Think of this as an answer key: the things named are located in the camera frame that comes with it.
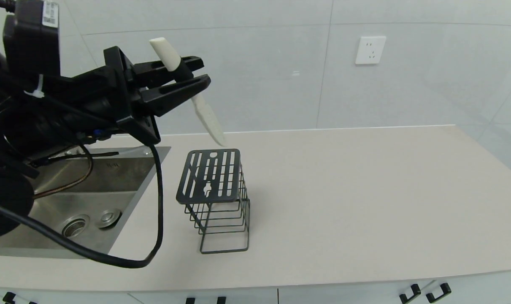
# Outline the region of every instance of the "white knife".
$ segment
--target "white knife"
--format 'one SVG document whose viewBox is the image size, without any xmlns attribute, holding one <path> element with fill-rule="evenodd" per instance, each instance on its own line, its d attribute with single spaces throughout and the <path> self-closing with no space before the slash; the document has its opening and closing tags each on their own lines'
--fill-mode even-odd
<svg viewBox="0 0 511 304">
<path fill-rule="evenodd" d="M 180 65 L 181 58 L 171 44 L 163 37 L 151 39 L 149 42 L 165 68 L 169 72 L 176 71 Z M 226 146 L 225 135 L 223 134 L 221 125 L 210 104 L 205 102 L 201 93 L 195 95 L 192 98 L 192 102 L 195 107 L 197 117 L 199 117 L 199 120 L 203 123 L 203 126 L 207 129 L 216 144 L 219 144 L 222 147 Z"/>
</svg>

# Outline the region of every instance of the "white countertop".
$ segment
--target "white countertop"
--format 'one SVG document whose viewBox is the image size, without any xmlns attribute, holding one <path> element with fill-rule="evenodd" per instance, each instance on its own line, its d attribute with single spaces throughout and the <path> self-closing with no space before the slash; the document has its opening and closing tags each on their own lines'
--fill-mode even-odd
<svg viewBox="0 0 511 304">
<path fill-rule="evenodd" d="M 448 277 L 511 269 L 511 171 L 454 126 L 230 133 L 251 200 L 247 252 L 202 255 L 176 200 L 190 150 L 164 136 L 165 236 L 152 263 L 0 256 L 0 287 L 182 290 Z M 137 146 L 116 137 L 96 147 Z M 144 258 L 157 233 L 151 182 L 110 254 Z"/>
</svg>

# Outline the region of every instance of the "wall socket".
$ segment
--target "wall socket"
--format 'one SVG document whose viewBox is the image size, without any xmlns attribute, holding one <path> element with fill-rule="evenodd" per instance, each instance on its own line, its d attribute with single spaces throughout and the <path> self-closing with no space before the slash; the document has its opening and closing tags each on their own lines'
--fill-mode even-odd
<svg viewBox="0 0 511 304">
<path fill-rule="evenodd" d="M 360 37 L 355 64 L 377 64 L 381 60 L 387 37 Z"/>
</svg>

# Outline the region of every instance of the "wire rack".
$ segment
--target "wire rack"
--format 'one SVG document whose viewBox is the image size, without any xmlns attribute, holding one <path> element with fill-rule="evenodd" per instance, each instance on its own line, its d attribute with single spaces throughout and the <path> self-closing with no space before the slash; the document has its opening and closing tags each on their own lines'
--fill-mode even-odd
<svg viewBox="0 0 511 304">
<path fill-rule="evenodd" d="M 176 200 L 202 235 L 202 254 L 248 250 L 250 199 L 239 150 L 191 151 Z"/>
</svg>

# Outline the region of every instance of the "stainless steel sink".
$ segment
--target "stainless steel sink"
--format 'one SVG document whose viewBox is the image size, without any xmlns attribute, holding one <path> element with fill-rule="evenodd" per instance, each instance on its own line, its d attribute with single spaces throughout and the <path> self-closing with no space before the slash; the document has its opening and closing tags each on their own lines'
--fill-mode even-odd
<svg viewBox="0 0 511 304">
<path fill-rule="evenodd" d="M 163 161 L 170 147 L 157 147 Z M 95 158 L 86 181 L 35 200 L 30 216 L 74 242 L 107 253 L 155 175 L 150 149 L 92 149 L 91 153 L 120 151 Z M 32 180 L 36 192 L 64 185 L 84 175 L 87 160 L 76 158 L 40 168 Z M 81 258 L 36 231 L 20 225 L 0 237 L 0 255 L 41 258 Z"/>
</svg>

